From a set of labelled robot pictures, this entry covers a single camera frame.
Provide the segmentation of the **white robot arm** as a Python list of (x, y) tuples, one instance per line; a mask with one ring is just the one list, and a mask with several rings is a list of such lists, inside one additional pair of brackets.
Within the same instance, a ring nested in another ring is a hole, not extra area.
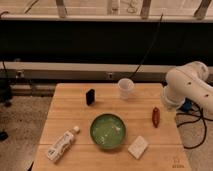
[(213, 114), (213, 87), (206, 83), (208, 76), (208, 67), (199, 61), (172, 68), (166, 74), (162, 103), (168, 110), (174, 110), (188, 98), (208, 114)]

